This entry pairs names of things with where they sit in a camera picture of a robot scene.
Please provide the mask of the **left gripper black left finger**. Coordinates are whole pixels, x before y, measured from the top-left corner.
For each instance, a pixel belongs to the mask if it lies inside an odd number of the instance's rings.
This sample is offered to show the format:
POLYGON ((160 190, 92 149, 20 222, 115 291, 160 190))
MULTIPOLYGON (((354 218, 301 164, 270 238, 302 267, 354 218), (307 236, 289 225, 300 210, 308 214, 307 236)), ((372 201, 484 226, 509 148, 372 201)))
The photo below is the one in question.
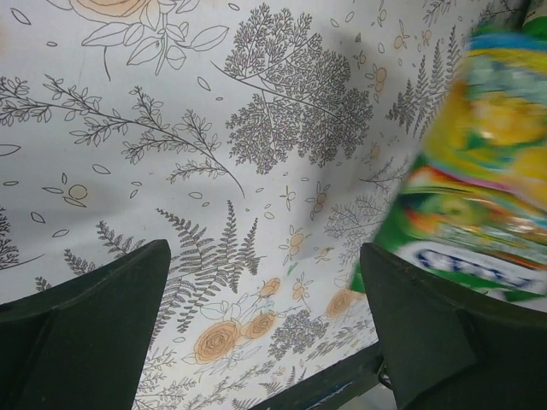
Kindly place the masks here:
POLYGON ((168 278, 168 241, 1 306, 3 409, 129 409, 168 278))

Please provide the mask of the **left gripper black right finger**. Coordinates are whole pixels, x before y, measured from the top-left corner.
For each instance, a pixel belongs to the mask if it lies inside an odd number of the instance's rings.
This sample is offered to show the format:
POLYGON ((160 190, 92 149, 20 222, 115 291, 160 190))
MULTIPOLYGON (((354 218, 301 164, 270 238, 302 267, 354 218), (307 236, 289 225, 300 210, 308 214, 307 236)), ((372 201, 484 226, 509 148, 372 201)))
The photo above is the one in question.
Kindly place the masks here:
POLYGON ((361 270, 400 409, 544 409, 546 315, 482 296, 372 244, 361 270))

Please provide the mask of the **yellow green Fox's candy bag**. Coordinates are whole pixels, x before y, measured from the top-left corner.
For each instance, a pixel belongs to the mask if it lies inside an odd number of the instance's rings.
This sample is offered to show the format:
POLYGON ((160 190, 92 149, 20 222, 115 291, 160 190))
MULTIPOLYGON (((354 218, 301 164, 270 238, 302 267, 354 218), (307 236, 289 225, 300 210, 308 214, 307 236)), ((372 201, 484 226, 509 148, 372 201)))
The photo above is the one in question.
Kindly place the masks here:
POLYGON ((373 242, 485 296, 546 309, 546 43, 471 38, 373 242))

